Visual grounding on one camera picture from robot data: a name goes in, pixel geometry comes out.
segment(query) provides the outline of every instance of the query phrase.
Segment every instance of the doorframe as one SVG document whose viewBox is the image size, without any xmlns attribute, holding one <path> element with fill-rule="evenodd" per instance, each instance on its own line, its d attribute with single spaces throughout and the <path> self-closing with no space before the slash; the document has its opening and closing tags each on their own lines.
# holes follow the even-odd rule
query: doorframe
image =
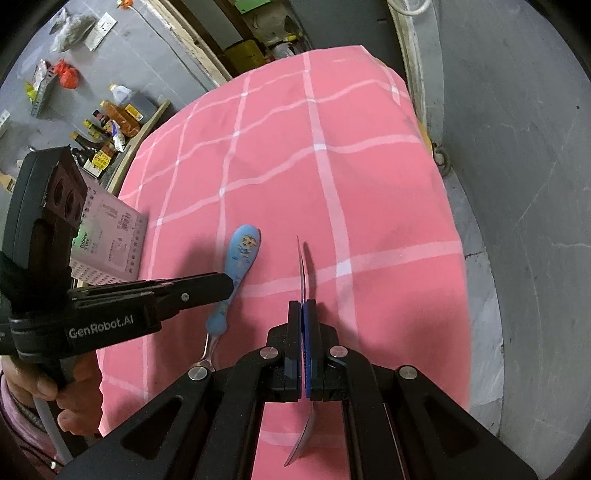
<svg viewBox="0 0 591 480">
<path fill-rule="evenodd" d="M 170 0 L 142 0 L 153 13 L 188 49 L 195 62 L 220 86 L 232 75 L 195 28 L 184 18 Z"/>
</svg>

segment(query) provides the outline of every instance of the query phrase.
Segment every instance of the cable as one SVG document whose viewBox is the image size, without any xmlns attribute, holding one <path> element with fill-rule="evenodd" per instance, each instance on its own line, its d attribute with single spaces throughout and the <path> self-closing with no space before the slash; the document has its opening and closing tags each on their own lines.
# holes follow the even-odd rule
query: cable
<svg viewBox="0 0 591 480">
<path fill-rule="evenodd" d="M 406 17 L 414 17 L 416 15 L 420 15 L 422 13 L 425 13 L 427 11 L 427 8 L 429 8 L 429 6 L 431 5 L 432 0 L 425 0 L 425 2 L 416 10 L 405 10 L 402 7 L 399 7 L 396 3 L 394 3 L 395 0 L 387 0 L 388 1 L 388 5 L 391 6 L 393 9 L 395 9 L 399 14 L 401 15 L 405 15 Z"/>
</svg>

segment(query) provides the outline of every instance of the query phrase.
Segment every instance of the wooden board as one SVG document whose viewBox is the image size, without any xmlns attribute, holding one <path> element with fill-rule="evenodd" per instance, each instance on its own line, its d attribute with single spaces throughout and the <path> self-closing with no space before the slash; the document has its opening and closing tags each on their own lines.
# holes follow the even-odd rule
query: wooden board
<svg viewBox="0 0 591 480">
<path fill-rule="evenodd" d="M 119 163 L 117 170 L 115 171 L 115 173 L 113 173 L 113 176 L 111 177 L 107 185 L 107 191 L 109 193 L 112 193 L 116 197 L 119 196 L 119 192 L 121 191 L 121 187 L 123 186 L 125 176 L 127 175 L 127 172 L 129 172 L 129 168 L 139 150 L 139 146 L 152 132 L 154 126 L 156 125 L 158 120 L 160 120 L 160 118 L 169 106 L 170 100 L 165 100 L 164 103 L 160 105 L 156 113 L 142 127 L 142 130 L 139 131 L 139 134 L 137 134 L 135 137 L 129 140 L 128 146 L 125 150 L 124 157 Z"/>
</svg>

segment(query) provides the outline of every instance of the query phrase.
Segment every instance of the plastic bag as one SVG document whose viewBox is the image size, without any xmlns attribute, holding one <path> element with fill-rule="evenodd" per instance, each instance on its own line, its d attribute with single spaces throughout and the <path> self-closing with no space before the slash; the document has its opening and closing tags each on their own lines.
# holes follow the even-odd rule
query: plastic bag
<svg viewBox="0 0 591 480">
<path fill-rule="evenodd" d="M 69 50 L 84 37 L 95 22 L 95 18 L 90 15 L 70 15 L 68 10 L 62 8 L 50 30 L 50 34 L 57 32 L 50 52 L 63 53 Z"/>
<path fill-rule="evenodd" d="M 39 90 L 39 86 L 41 85 L 41 82 L 43 81 L 43 79 L 47 75 L 47 72 L 49 71 L 49 67 L 51 67 L 51 63 L 49 63 L 48 61 L 45 61 L 45 60 L 39 60 L 39 63 L 37 64 L 37 68 L 35 69 L 35 74 L 33 75 L 33 88 L 35 89 L 36 92 Z"/>
<path fill-rule="evenodd" d="M 57 62 L 54 71 L 59 76 L 60 85 L 62 87 L 69 89 L 74 89 L 78 87 L 80 83 L 78 70 L 66 63 L 64 59 L 61 59 L 59 62 Z"/>
</svg>

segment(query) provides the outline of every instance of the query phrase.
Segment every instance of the white label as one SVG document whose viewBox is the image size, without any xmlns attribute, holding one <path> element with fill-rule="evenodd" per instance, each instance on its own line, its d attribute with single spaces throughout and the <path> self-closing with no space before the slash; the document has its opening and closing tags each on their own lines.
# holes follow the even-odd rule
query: white label
<svg viewBox="0 0 591 480">
<path fill-rule="evenodd" d="M 97 167 L 95 164 L 93 164 L 90 160 L 86 160 L 86 163 L 84 164 L 84 168 L 88 173 L 90 173 L 93 177 L 98 178 L 99 175 L 101 174 L 102 170 Z"/>
</svg>

